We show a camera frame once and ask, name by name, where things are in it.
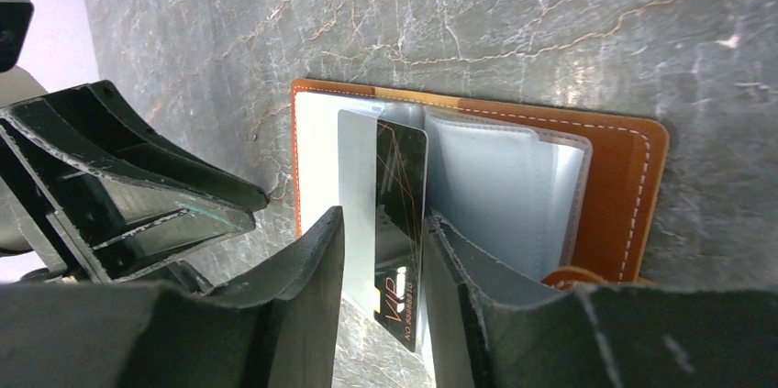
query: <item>wallet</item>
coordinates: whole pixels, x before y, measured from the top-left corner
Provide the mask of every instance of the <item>wallet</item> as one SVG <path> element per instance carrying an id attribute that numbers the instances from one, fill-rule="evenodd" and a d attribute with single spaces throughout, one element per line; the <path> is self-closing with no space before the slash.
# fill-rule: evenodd
<path id="1" fill-rule="evenodd" d="M 410 349 L 416 315 L 401 313 L 421 296 L 431 209 L 546 287 L 638 279 L 669 143 L 658 122 L 315 80 L 292 82 L 291 105 L 298 235 L 343 206 L 343 295 L 403 321 Z"/>

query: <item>gray marble table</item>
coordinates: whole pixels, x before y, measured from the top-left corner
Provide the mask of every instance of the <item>gray marble table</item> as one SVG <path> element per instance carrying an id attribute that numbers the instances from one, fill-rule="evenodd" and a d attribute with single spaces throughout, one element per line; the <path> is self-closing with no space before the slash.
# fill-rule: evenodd
<path id="1" fill-rule="evenodd" d="M 87 0 L 103 77 L 163 135 L 271 192 L 199 252 L 215 281 L 293 239 L 289 82 L 312 77 L 652 116 L 672 148 L 659 283 L 778 283 L 776 0 Z M 345 305 L 336 386 L 425 386 Z"/>

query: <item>white spot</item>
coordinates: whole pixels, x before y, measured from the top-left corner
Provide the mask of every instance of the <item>white spot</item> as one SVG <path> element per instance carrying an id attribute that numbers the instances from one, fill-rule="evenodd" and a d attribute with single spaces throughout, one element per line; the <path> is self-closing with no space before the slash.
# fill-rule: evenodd
<path id="1" fill-rule="evenodd" d="M 695 373 L 695 367 L 689 363 L 689 354 L 685 349 L 681 348 L 681 344 L 675 341 L 670 335 L 663 335 L 661 339 L 664 341 L 664 346 L 672 352 L 672 356 L 675 358 L 675 363 L 681 367 L 681 370 L 688 372 L 689 374 Z"/>
<path id="2" fill-rule="evenodd" d="M 730 49 L 736 49 L 739 42 L 740 42 L 740 35 L 736 33 L 735 35 L 729 37 L 729 39 L 726 40 L 720 39 L 716 41 L 716 44 L 724 47 L 729 47 Z"/>

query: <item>brown leather wallet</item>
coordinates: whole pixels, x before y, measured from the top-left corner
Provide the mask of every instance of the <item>brown leather wallet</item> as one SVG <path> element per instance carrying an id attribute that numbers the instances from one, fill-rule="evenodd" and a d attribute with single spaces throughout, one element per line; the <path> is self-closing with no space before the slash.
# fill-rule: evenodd
<path id="1" fill-rule="evenodd" d="M 392 88 L 300 79 L 292 82 L 292 164 L 295 211 L 300 231 L 297 182 L 295 96 L 322 92 L 413 102 L 515 124 L 553 129 L 589 139 L 593 157 L 583 198 L 571 266 L 583 269 L 575 281 L 634 282 L 649 234 L 650 222 L 667 154 L 669 137 L 658 122 L 561 108 L 510 104 Z M 553 272 L 543 280 L 566 287 L 569 273 Z"/>

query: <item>black card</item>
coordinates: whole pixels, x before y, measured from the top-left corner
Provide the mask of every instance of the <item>black card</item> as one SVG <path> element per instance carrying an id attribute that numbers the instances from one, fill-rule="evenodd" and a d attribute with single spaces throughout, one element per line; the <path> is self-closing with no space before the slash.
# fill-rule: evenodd
<path id="1" fill-rule="evenodd" d="M 427 133 L 378 120 L 375 176 L 375 320 L 416 348 Z"/>

